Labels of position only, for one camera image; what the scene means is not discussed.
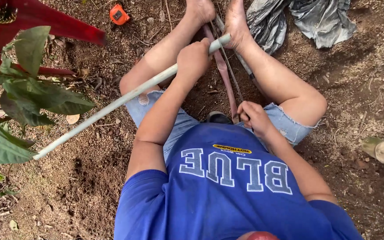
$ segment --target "orange tape measure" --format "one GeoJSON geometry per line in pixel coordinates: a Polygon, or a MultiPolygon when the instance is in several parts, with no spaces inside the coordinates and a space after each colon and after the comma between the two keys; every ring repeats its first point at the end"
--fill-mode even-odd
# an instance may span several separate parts
{"type": "Polygon", "coordinates": [[[128,20],[130,20],[130,16],[124,11],[121,5],[116,4],[109,12],[110,19],[116,25],[123,25],[128,20]]]}

